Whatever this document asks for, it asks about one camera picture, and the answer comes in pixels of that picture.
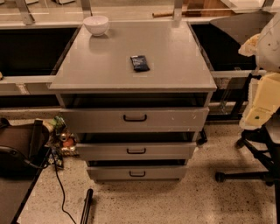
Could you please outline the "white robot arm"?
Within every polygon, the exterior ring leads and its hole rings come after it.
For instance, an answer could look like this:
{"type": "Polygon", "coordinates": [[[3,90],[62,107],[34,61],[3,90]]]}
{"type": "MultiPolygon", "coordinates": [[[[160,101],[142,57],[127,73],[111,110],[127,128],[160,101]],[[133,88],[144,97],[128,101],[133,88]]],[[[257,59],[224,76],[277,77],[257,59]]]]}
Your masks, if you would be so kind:
{"type": "Polygon", "coordinates": [[[255,55],[257,73],[266,71],[260,80],[248,85],[248,105],[239,125],[245,130],[261,128],[280,108],[280,13],[249,38],[238,50],[243,56],[255,55]]]}

